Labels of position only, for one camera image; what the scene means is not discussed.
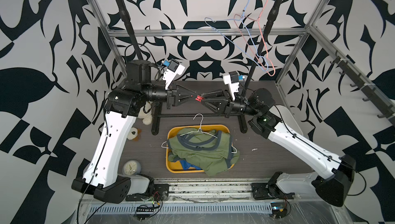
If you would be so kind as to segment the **red clothespin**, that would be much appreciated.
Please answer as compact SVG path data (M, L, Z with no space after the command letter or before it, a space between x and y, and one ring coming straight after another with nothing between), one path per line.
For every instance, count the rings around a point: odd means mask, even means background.
M196 98L195 98L195 100L201 102L201 101L203 100L203 97L201 97L200 95L197 95Z

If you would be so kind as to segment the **white wire hanger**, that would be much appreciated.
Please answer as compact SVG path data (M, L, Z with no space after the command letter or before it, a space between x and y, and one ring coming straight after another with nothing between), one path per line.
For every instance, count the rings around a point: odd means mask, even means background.
M191 133L201 133L201 134L207 134L207 135L210 135L210 136L212 136L212 137L214 137L214 138L217 138L216 135L211 134L211 133L209 133L209 132L206 132L206 131L203 131L203 130L202 130L202 123L203 123L203 120L204 120L204 115L201 114L201 113L198 113L198 114L196 114L196 115L194 116L193 119L195 119L197 116L201 116L201 121L200 121L199 128L196 129L196 130L190 130L189 132L185 132L185 133L181 134L181 136L187 135L187 134L191 134ZM231 144L231 153L232 153L232 154L236 154L237 152L238 152L237 149Z

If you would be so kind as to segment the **green tank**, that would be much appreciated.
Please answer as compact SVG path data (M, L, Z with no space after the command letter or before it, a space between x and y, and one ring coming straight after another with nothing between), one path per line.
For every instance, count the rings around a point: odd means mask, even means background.
M183 128L166 141L170 149L169 162L186 160L199 167L209 177L227 171L238 162L240 152L231 153L233 137L230 133L214 129L207 132L216 135L217 138L201 133L181 136L185 132L196 129Z

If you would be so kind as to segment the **blue tank top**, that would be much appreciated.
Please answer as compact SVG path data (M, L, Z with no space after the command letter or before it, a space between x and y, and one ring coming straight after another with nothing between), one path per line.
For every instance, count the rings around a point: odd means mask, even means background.
M183 170L201 170L199 167L192 165L186 160L180 160L179 162Z

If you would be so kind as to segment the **blue wire hanger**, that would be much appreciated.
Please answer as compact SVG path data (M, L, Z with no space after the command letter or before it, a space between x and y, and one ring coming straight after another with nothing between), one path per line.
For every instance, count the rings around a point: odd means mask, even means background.
M216 23L216 22L218 22L217 20L214 20L212 18L206 17L206 18L204 18L204 22L205 22L206 25L208 25L210 28L212 28L215 32L219 33L226 40L228 40L233 45L235 45L236 48L238 48L242 53L244 53L249 59L251 59L253 61L253 65L258 66L263 72L267 72L268 71L268 67L265 66L267 61L266 61L266 59L264 59L263 56L258 56L258 48L255 45L255 43L253 42L253 38L251 36L250 30L246 27L246 25L244 23L244 19L249 19L249 17L245 15L249 4L250 4L250 0L247 0L247 3L244 6L241 14L235 14L232 19L221 20L221 22L232 21L237 26L238 34L243 38L244 42L247 44L247 50L243 50L240 47L238 47L231 39L228 39L222 32L220 32L218 28L216 28L213 25L209 24L209 22ZM246 39L245 35L243 34L242 29L246 30L248 37L251 39L251 41L253 43L254 49L252 49L252 47L249 45L248 40Z

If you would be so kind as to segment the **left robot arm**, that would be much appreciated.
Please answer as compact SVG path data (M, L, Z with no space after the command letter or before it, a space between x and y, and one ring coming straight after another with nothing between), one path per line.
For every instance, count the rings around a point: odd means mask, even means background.
M144 60L127 63L126 78L108 94L105 102L105 125L92 162L83 176L74 179L73 190L108 203L121 203L128 195L149 191L149 177L118 174L125 142L140 110L147 102L179 106L197 97L194 91L173 83L186 69L179 62L170 60L164 63L164 85L151 81L151 69L154 66Z

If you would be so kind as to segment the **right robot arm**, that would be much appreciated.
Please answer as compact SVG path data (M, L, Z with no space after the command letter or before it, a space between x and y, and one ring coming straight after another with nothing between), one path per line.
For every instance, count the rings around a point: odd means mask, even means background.
M341 157L323 149L293 130L280 114L272 113L275 101L269 90L257 89L249 98L218 90L202 94L201 103L218 116L251 116L248 124L256 134L287 149L313 169L306 174L276 172L268 183L253 190L255 199L317 194L333 206L344 205L354 181L356 161L349 155Z

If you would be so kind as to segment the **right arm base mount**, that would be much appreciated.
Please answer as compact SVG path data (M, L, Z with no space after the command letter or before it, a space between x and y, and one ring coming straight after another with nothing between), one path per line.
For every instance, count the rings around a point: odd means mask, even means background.
M252 196L255 200L293 199L295 193L285 193L277 186L278 178L283 174L277 171L267 183L252 183Z

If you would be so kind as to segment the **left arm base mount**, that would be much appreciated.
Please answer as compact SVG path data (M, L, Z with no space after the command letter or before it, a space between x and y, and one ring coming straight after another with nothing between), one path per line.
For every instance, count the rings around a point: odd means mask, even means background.
M155 180L148 176L132 176L131 187L125 201L166 200L169 196L169 188L169 184L155 183Z

